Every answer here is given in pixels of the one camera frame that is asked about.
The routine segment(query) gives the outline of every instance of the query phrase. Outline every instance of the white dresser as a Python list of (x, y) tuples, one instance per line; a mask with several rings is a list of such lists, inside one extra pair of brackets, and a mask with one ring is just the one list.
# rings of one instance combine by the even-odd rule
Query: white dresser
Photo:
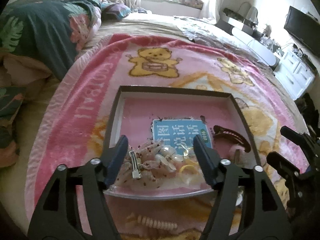
[(274, 74), (293, 100), (302, 96), (315, 80), (311, 69), (292, 51), (283, 55)]

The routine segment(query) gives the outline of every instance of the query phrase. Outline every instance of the black flat screen tv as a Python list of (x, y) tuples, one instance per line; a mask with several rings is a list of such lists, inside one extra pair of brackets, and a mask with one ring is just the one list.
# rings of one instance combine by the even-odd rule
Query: black flat screen tv
[(320, 24), (310, 16), (290, 6), (284, 29), (320, 57)]

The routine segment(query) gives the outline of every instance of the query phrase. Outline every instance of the blue label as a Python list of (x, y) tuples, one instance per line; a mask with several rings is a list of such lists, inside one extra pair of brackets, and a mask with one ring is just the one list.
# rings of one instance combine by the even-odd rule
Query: blue label
[(163, 140), (180, 155), (185, 151), (182, 145), (192, 147), (197, 134), (201, 135), (207, 147), (212, 148), (207, 126), (201, 120), (153, 120), (153, 139)]

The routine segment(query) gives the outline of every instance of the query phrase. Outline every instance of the silver screw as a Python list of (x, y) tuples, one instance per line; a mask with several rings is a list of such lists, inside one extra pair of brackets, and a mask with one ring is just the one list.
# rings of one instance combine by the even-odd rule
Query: silver screw
[(91, 161), (90, 161), (90, 163), (92, 164), (92, 165), (97, 165), (97, 164), (99, 164), (101, 162), (101, 160), (99, 159), (99, 158), (94, 158), (94, 159), (92, 159)]
[(231, 164), (231, 161), (227, 160), (227, 159), (222, 159), (221, 161), (221, 164), (223, 165), (230, 165)]
[(59, 165), (59, 166), (57, 167), (57, 170), (58, 170), (58, 171), (64, 171), (66, 168), (67, 168), (66, 165), (61, 164), (61, 165)]
[(263, 172), (263, 168), (259, 165), (255, 166), (254, 169), (258, 172)]

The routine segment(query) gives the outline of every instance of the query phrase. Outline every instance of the teddy bear print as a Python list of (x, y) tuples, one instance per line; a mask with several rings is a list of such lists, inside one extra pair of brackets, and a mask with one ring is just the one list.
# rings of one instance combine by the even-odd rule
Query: teddy bear print
[(182, 58), (172, 59), (167, 48), (138, 49), (138, 57), (126, 55), (134, 63), (129, 75), (134, 77), (158, 75), (167, 78), (179, 77), (176, 65)]
[(223, 67), (221, 67), (221, 70), (229, 74), (230, 81), (233, 84), (245, 83), (248, 86), (254, 86), (247, 72), (242, 71), (241, 68), (236, 64), (232, 63), (226, 58), (217, 58), (217, 60), (223, 65)]

